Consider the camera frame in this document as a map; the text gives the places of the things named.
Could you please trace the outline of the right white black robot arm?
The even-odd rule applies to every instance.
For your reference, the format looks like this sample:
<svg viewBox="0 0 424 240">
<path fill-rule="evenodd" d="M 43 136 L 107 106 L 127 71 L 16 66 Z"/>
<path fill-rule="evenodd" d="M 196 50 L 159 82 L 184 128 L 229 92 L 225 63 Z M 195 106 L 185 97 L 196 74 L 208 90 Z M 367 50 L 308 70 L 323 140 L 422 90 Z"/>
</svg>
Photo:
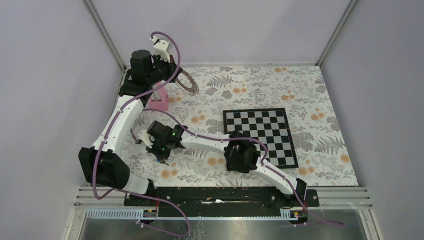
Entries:
<svg viewBox="0 0 424 240">
<path fill-rule="evenodd" d="M 259 140 L 231 134 L 216 135 L 188 128 L 180 123 L 174 127 L 153 121 L 147 129 L 140 130 L 137 137 L 146 145 L 146 150 L 159 162 L 168 159 L 175 149 L 200 149 L 222 154 L 232 170 L 243 174 L 255 174 L 273 184 L 293 206 L 307 199 L 307 183 L 294 177 L 266 160 L 269 151 L 261 153 L 264 146 Z"/>
</svg>

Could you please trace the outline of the blue headed key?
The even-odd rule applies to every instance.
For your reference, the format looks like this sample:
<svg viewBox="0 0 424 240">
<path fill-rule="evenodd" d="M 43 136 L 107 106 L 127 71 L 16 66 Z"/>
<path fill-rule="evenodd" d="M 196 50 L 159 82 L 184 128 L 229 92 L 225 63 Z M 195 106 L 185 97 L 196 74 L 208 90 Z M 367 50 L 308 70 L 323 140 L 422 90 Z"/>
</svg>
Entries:
<svg viewBox="0 0 424 240">
<path fill-rule="evenodd" d="M 160 160 L 158 160 L 158 162 L 159 162 L 160 164 L 164 164 L 164 165 L 166 165 L 166 166 L 169 166 L 169 165 L 170 165 L 169 163 L 167 163 L 167 161 L 166 161 L 165 159 L 160 159 Z"/>
</svg>

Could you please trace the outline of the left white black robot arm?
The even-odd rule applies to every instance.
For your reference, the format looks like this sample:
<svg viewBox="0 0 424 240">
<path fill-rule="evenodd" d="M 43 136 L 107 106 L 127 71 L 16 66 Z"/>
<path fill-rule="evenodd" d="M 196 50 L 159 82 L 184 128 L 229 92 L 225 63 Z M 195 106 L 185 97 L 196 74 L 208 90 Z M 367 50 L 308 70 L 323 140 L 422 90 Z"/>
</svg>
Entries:
<svg viewBox="0 0 424 240">
<path fill-rule="evenodd" d="M 125 73 L 106 127 L 90 147 L 82 147 L 78 153 L 88 183 L 136 193 L 136 199 L 144 206 L 154 202 L 155 192 L 148 187 L 150 180 L 131 173 L 121 159 L 122 146 L 134 121 L 147 105 L 151 90 L 161 81 L 173 82 L 179 73 L 181 69 L 172 55 L 165 61 L 148 50 L 136 50 L 131 54 L 130 68 Z"/>
</svg>

